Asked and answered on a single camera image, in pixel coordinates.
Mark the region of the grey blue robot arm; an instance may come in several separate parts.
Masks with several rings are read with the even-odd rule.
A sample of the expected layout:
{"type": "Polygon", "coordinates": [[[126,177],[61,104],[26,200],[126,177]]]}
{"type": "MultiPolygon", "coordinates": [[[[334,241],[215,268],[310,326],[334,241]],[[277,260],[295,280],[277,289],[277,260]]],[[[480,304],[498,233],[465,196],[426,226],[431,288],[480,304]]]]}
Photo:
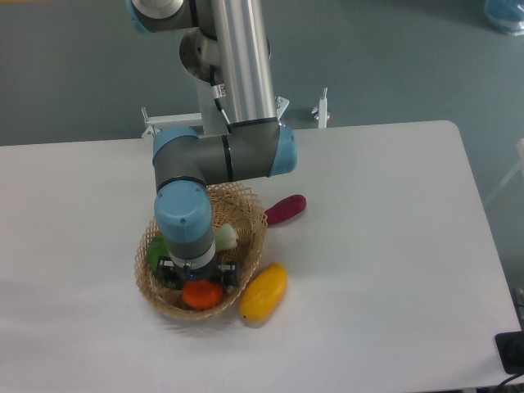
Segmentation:
{"type": "Polygon", "coordinates": [[[235,287],[238,265],[219,262],[207,187],[294,170],[294,134],[278,119],[270,46],[258,1],[130,1],[144,32],[184,29],[179,53],[207,82],[224,133],[200,137],[189,127],[161,130],[153,140],[156,224],[167,253],[156,276],[181,288],[209,280],[235,287]]]}

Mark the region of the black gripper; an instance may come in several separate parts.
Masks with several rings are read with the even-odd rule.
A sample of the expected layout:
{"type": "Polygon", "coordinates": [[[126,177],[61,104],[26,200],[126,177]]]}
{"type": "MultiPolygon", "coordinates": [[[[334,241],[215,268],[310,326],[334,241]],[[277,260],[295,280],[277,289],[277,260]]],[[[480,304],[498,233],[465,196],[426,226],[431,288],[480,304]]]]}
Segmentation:
{"type": "Polygon", "coordinates": [[[185,282],[212,281],[225,287],[240,286],[240,266],[236,261],[225,264],[208,264],[199,269],[176,267],[167,256],[160,256],[156,266],[156,278],[163,287],[181,289],[185,282]]]}

